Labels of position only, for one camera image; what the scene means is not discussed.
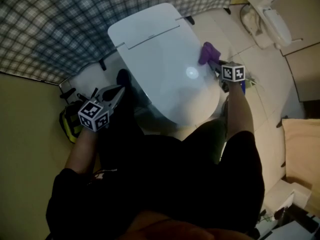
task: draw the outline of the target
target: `black sleeve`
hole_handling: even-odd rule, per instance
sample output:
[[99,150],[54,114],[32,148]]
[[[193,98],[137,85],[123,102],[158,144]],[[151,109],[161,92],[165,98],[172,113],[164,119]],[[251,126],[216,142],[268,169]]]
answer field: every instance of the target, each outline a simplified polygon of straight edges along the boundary
[[71,169],[55,178],[46,220],[54,239],[75,239],[84,224],[82,207],[86,181]]
[[239,132],[226,143],[218,171],[221,190],[226,193],[223,202],[238,217],[230,223],[230,229],[240,232],[253,229],[264,200],[265,185],[255,136],[251,132]]

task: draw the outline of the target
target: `toilet seat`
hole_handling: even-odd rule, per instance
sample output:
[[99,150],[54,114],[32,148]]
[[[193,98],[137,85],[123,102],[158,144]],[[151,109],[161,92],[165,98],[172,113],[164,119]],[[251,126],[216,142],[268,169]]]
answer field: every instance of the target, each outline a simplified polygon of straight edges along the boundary
[[272,28],[272,34],[276,39],[274,41],[284,47],[290,45],[292,42],[290,30],[277,10],[267,9],[263,11],[263,14],[267,19],[268,25]]
[[108,34],[152,105],[179,125],[197,125],[215,111],[220,87],[208,64],[198,64],[202,45],[169,3],[116,22]]

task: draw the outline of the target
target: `checkered fabric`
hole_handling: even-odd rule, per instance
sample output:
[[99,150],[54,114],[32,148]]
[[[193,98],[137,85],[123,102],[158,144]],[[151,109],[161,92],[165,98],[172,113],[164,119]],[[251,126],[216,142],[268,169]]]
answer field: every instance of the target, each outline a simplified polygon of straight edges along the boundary
[[230,0],[0,0],[0,72],[59,84],[115,50],[112,24],[161,3],[190,16]]

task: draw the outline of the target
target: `toilet base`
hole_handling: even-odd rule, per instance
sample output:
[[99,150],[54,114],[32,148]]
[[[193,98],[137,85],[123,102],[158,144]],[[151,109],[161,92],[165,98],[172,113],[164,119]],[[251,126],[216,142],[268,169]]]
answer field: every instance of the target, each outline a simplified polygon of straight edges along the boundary
[[280,45],[275,43],[270,38],[264,21],[253,7],[250,7],[250,5],[245,5],[240,12],[240,18],[245,29],[249,32],[255,43],[261,49],[266,49],[272,45],[274,45],[277,49],[280,48]]

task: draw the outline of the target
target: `bathroom floor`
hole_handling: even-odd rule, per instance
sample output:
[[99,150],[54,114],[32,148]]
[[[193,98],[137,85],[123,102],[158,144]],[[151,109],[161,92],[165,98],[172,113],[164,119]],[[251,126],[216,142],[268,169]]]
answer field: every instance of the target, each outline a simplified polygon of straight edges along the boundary
[[[240,22],[241,7],[230,6],[231,15],[223,9],[196,15],[192,29],[201,43],[210,42],[221,52],[221,60],[244,64],[246,73],[259,83],[247,89],[245,96],[253,116],[255,141],[262,162],[265,190],[268,192],[285,175],[285,169],[281,168],[285,161],[284,131],[282,127],[276,128],[276,125],[283,116],[304,118],[304,111],[286,59],[274,47],[261,50],[255,44]],[[61,89],[65,92],[70,87],[76,87],[77,92],[90,96],[95,87],[115,84],[118,70],[126,68],[126,65],[117,53],[104,62],[106,71],[102,71],[99,64],[93,64],[81,74],[63,82]],[[198,126],[180,127],[167,132],[148,129],[145,133],[166,134],[183,140]]]

